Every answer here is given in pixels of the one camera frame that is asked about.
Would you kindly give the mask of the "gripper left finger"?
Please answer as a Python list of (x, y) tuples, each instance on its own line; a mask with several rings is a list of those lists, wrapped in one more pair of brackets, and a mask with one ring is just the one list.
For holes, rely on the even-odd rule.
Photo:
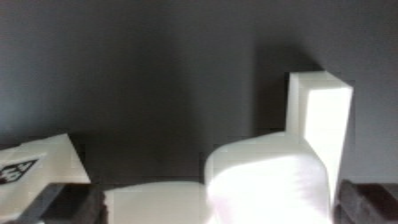
[(51, 183), (42, 189), (16, 224), (108, 224), (105, 193), (87, 183)]

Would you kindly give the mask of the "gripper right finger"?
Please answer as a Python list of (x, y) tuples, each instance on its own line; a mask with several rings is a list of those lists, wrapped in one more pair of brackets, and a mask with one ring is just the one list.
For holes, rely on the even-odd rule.
[(398, 224), (398, 183), (341, 182), (334, 224)]

